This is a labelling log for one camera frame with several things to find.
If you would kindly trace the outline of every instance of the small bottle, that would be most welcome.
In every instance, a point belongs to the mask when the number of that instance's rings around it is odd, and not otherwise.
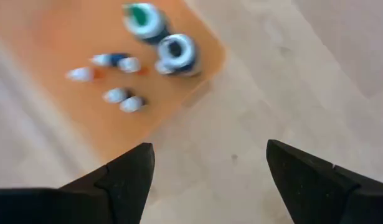
[[[172,34],[158,44],[156,70],[163,75],[190,77],[201,71],[194,41],[185,34]]]
[[[127,113],[132,113],[140,110],[144,105],[146,105],[146,100],[140,96],[132,96],[127,98],[125,101],[122,101],[120,109]]]
[[[169,35],[165,15],[149,3],[122,5],[125,16],[123,24],[139,40],[157,45]]]
[[[126,73],[138,72],[140,70],[139,60],[130,57],[126,53],[100,54],[92,58],[92,62],[99,66],[117,67]]]
[[[130,96],[131,96],[131,93],[129,90],[124,88],[114,88],[104,93],[103,99],[107,103],[121,103],[122,101],[126,100]]]
[[[67,73],[67,78],[77,82],[89,82],[94,79],[95,71],[92,68],[76,68]]]

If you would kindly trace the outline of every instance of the orange tray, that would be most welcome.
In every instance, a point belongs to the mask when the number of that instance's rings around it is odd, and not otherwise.
[[[123,27],[123,1],[81,0],[53,4],[31,29],[7,33],[6,41],[44,87],[50,98],[66,113],[75,128],[89,141],[103,162],[139,144],[164,118],[220,69],[224,48],[181,0],[154,0],[166,13],[173,32],[191,36],[200,48],[202,75],[169,78],[156,73],[153,47],[136,40]],[[95,54],[126,52],[139,58],[144,72],[130,75],[114,68],[99,68],[103,78],[90,83],[71,82],[65,74],[90,66]],[[124,113],[110,105],[102,94],[116,87],[131,88],[149,105],[136,113]]]

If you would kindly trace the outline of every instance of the floor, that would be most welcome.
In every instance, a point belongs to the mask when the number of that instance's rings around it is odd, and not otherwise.
[[[222,0],[220,10],[217,1],[187,3],[227,46],[227,60],[145,140],[156,169],[142,223],[291,224],[267,139],[383,181],[383,114],[373,106],[383,98],[364,97],[291,0]],[[53,106],[27,106],[35,98],[21,98],[12,67],[0,59],[0,187],[57,187],[96,168]],[[36,110],[54,119],[46,124]]]

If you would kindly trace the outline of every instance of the wooden floor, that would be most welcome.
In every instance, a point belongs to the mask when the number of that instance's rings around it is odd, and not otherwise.
[[[291,0],[187,3],[227,60],[146,139],[156,169],[142,223],[291,224],[267,139],[383,181],[383,97],[362,93]],[[96,168],[92,146],[9,58],[0,50],[0,187],[56,187]]]

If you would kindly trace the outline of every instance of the green bottle cap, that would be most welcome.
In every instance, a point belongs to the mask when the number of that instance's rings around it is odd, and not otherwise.
[[[133,16],[139,26],[145,26],[147,24],[147,13],[144,9],[132,4],[127,8],[127,10],[128,15]]]

